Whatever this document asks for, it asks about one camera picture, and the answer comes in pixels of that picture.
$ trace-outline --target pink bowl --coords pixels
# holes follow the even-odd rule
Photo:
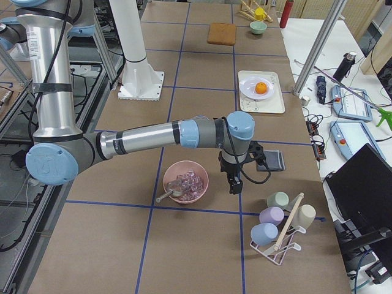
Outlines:
[[[207,171],[197,162],[194,161],[189,161],[189,160],[183,160],[176,162],[175,164],[172,164],[167,171],[165,172],[164,179],[163,179],[163,184],[164,184],[164,189],[166,191],[166,185],[167,183],[174,181],[177,179],[178,175],[184,175],[186,174],[189,170],[193,170],[195,172],[195,175],[199,176],[202,181],[203,181],[203,191],[200,193],[200,196],[197,197],[196,199],[193,199],[191,201],[180,201],[177,198],[169,196],[173,201],[181,204],[190,204],[193,202],[196,202],[199,200],[207,191],[208,188],[208,174]]]

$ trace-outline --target black monitor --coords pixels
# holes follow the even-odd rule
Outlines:
[[[366,144],[326,181],[343,218],[363,235],[348,245],[369,245],[392,273],[392,168]]]

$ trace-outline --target wooden dowel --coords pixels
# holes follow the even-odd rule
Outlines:
[[[283,230],[282,230],[281,234],[279,235],[279,237],[277,237],[277,241],[276,241],[276,243],[274,245],[274,250],[275,251],[278,251],[281,248],[284,236],[286,235],[288,228],[290,228],[290,225],[291,225],[291,223],[293,221],[293,218],[294,218],[294,214],[296,213],[298,207],[300,207],[300,203],[301,203],[302,199],[304,198],[304,194],[301,192],[301,193],[298,194],[297,197],[298,198],[296,199],[296,202],[294,204],[292,212],[288,216],[287,221],[286,221],[286,223],[285,223],[285,225],[283,227]]]

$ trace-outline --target red bottle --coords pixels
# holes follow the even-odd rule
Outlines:
[[[284,29],[286,27],[287,20],[288,20],[288,17],[290,16],[290,12],[292,11],[293,5],[294,5],[294,0],[287,0],[286,4],[284,5],[281,22],[279,23],[279,26],[282,29]]]

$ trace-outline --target green bowl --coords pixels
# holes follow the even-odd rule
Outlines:
[[[267,25],[262,21],[253,21],[250,26],[251,32],[255,35],[263,34],[267,29]]]

